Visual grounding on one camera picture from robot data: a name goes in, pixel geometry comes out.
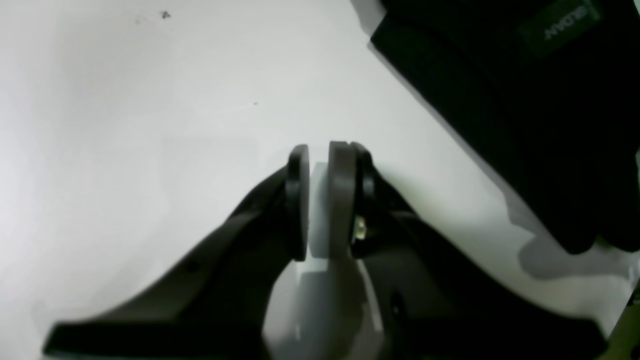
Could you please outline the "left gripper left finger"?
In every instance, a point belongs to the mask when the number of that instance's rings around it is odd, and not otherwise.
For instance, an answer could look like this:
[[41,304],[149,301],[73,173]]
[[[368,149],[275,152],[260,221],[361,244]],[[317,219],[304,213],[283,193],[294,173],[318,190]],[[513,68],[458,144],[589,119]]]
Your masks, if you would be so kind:
[[98,316],[53,326],[56,360],[267,360],[262,335],[281,273],[307,254],[307,145],[146,289]]

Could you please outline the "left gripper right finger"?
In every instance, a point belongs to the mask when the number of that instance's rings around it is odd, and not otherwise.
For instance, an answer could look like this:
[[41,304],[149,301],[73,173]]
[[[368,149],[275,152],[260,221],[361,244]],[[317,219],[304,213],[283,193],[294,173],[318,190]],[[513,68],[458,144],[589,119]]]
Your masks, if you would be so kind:
[[332,141],[329,255],[362,262],[381,318],[381,360],[594,360],[599,326],[526,301],[424,221],[357,142]]

